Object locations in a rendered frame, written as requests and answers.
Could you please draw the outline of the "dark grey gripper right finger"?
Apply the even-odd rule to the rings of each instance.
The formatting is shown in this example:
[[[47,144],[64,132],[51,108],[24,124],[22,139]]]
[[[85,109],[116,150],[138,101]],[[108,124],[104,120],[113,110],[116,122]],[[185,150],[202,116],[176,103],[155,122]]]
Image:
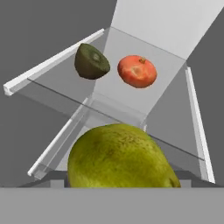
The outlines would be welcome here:
[[[219,185],[214,184],[212,182],[201,179],[189,171],[175,171],[180,184],[182,187],[190,188],[190,187],[219,187]]]

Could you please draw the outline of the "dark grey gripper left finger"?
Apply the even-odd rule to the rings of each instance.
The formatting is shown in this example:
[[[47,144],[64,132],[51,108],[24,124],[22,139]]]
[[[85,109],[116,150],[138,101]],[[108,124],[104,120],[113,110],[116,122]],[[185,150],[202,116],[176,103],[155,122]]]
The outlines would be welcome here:
[[[23,188],[67,188],[69,186],[67,173],[65,171],[50,171],[42,179],[22,185]]]

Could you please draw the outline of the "green pear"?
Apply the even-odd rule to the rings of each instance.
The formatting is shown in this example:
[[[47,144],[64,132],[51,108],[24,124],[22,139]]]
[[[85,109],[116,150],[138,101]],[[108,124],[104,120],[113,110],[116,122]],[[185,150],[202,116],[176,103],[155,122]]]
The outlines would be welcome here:
[[[141,129],[116,123],[88,130],[67,162],[71,187],[179,187],[165,154]]]

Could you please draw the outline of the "clear glass freezer shelf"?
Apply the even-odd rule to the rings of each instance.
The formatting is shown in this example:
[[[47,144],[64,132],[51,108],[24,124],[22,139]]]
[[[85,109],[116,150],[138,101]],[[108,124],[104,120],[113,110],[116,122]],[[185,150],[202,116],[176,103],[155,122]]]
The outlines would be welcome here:
[[[113,122],[146,130],[163,150],[173,149],[171,157],[203,161],[186,62],[114,27],[90,44],[109,60],[110,71],[105,76],[98,80],[81,78],[74,70],[74,56],[70,56],[30,80],[58,100],[65,113],[70,113],[75,103],[84,102]],[[157,78],[151,86],[134,88],[118,75],[118,61],[132,53],[143,55],[156,66]]]
[[[127,123],[146,131],[145,114],[101,94],[92,94],[90,97],[91,102],[87,106],[84,116],[64,142],[49,167],[44,172],[38,172],[40,179],[50,171],[65,171],[72,146],[80,136],[92,128],[113,123]]]

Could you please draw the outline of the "halved green kiwi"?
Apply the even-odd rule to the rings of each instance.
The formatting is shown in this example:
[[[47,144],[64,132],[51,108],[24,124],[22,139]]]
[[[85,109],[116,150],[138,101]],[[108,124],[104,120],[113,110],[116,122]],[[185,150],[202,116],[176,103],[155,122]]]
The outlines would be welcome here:
[[[110,71],[108,59],[90,44],[80,44],[74,67],[80,77],[88,80],[99,79]]]

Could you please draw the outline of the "white shelf rail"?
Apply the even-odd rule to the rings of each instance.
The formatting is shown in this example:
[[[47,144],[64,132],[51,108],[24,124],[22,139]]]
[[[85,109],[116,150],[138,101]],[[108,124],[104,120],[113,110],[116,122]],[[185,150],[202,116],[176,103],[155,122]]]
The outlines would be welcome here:
[[[214,171],[211,163],[209,149],[207,146],[207,139],[200,114],[200,107],[196,95],[196,90],[193,83],[193,75],[191,68],[189,66],[185,70],[185,77],[191,104],[192,122],[199,157],[199,168],[201,178],[214,184],[215,183]]]
[[[71,45],[67,49],[63,50],[62,52],[59,52],[56,55],[52,56],[50,59],[45,60],[44,62],[31,68],[30,70],[20,74],[18,77],[6,82],[5,84],[3,84],[4,93],[8,96],[13,95],[12,89],[17,84],[21,83],[22,81],[28,79],[29,77],[33,75],[43,74],[44,72],[47,72],[52,67],[58,65],[60,62],[62,62],[63,60],[73,55],[76,52],[76,49],[80,46],[80,44],[91,43],[93,40],[98,39],[103,33],[104,33],[104,29],[100,29],[99,31],[94,32],[88,37],[80,40],[74,45]]]
[[[60,148],[67,140],[73,129],[80,122],[81,118],[84,116],[87,106],[91,102],[91,97],[87,97],[73,113],[70,119],[66,122],[63,128],[59,131],[56,137],[50,142],[43,153],[38,157],[36,162],[29,169],[27,174],[31,177],[37,177],[38,172],[44,172],[49,164],[53,161],[54,157],[59,152]]]

